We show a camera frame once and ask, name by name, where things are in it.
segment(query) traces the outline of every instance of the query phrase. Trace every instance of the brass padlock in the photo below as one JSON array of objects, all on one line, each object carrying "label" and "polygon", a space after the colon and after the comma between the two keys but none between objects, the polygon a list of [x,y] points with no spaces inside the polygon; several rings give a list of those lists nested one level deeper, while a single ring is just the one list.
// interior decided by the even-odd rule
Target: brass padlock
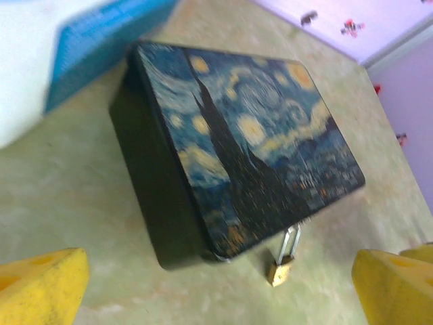
[{"label": "brass padlock", "polygon": [[[292,244],[292,248],[290,249],[290,252],[287,255],[284,255],[286,251],[287,244],[290,239],[290,234],[295,231],[295,239]],[[283,243],[281,244],[281,250],[279,252],[278,259],[274,261],[271,265],[271,269],[269,270],[268,274],[268,281],[272,286],[279,286],[280,284],[284,283],[289,276],[290,268],[293,265],[293,262],[295,260],[294,253],[296,250],[296,247],[298,246],[300,237],[300,226],[295,225],[294,227],[290,227],[286,230],[284,234]]]}]

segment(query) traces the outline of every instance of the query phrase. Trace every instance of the floor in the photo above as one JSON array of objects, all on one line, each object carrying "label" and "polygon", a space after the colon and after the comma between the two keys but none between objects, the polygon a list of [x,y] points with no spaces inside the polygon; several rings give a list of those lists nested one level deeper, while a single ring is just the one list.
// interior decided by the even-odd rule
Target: floor
[{"label": "floor", "polygon": [[166,42],[301,60],[366,177],[314,216],[287,283],[265,268],[281,238],[230,264],[175,272],[157,263],[108,115],[124,65],[0,152],[0,263],[83,247],[84,324],[366,324],[350,269],[360,248],[397,253],[433,238],[428,207],[363,68],[242,0],[186,0]]}]

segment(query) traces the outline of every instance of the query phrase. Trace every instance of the padlock shackle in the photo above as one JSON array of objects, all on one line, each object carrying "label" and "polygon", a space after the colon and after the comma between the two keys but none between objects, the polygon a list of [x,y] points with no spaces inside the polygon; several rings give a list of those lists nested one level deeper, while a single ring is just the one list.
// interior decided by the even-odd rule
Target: padlock shackle
[{"label": "padlock shackle", "polygon": [[300,226],[295,225],[295,226],[292,226],[289,229],[287,229],[286,232],[284,233],[284,238],[283,238],[283,242],[281,243],[281,249],[279,251],[279,256],[278,256],[278,259],[276,260],[277,265],[281,265],[281,262],[283,261],[284,253],[286,252],[287,244],[288,244],[289,239],[290,239],[290,234],[294,230],[296,231],[296,236],[295,236],[295,239],[293,241],[293,246],[292,246],[292,249],[290,251],[290,254],[292,254],[292,252],[298,246],[299,237],[300,237]]}]

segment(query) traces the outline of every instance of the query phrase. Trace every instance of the cypress tree painting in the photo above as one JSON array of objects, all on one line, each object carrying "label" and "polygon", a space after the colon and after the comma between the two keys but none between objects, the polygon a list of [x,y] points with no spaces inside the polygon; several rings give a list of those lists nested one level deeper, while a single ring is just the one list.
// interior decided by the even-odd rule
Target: cypress tree painting
[{"label": "cypress tree painting", "polygon": [[141,45],[176,154],[216,248],[233,256],[361,187],[298,62]]}]

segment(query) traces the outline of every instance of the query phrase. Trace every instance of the black box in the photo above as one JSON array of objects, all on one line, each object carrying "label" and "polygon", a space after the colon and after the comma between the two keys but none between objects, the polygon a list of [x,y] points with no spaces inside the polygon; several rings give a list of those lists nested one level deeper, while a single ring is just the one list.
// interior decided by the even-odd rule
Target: black box
[{"label": "black box", "polygon": [[228,261],[365,184],[299,62],[143,42],[110,114],[166,269]]}]

